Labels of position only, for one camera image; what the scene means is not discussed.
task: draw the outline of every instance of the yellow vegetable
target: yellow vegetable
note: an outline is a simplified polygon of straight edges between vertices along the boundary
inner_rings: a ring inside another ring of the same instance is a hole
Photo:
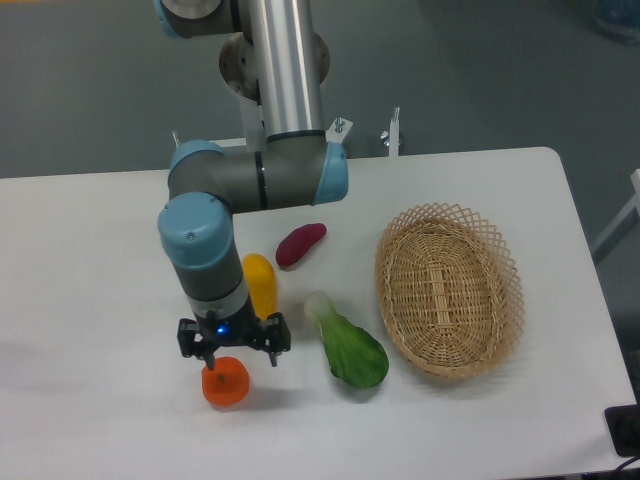
[[[242,271],[249,287],[253,309],[260,320],[276,312],[278,293],[276,274],[269,260],[257,253],[242,259]]]

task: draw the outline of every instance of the toy sweet potato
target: toy sweet potato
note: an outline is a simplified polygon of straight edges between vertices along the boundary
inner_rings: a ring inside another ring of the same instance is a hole
[[[310,223],[296,228],[278,245],[276,263],[280,268],[295,265],[326,234],[327,227],[322,223]]]

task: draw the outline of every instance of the oval woven basket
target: oval woven basket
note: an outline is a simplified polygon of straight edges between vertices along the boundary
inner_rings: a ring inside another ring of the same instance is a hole
[[[432,375],[485,372],[522,333],[520,278],[506,242],[459,205],[418,206],[389,223],[376,252],[376,290],[391,340]]]

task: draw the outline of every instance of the gray floor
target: gray floor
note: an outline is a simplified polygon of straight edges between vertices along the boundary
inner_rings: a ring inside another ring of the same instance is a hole
[[[217,68],[225,38],[166,38],[151,3],[0,4],[0,177],[165,168],[173,129],[241,136]],[[640,168],[640,46],[599,35],[590,3],[312,0],[332,55],[325,118],[355,122],[359,157],[382,153],[396,104],[406,154],[549,146],[593,240]],[[599,268],[629,348],[638,230]]]

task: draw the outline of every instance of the metal bolt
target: metal bolt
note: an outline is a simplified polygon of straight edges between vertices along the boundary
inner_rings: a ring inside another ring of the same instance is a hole
[[[180,146],[180,139],[178,138],[178,132],[174,130],[173,132],[171,132],[171,135],[173,135],[173,141],[176,143],[176,148],[178,148]]]
[[[342,127],[346,125],[342,117],[336,118],[336,133],[342,133]]]

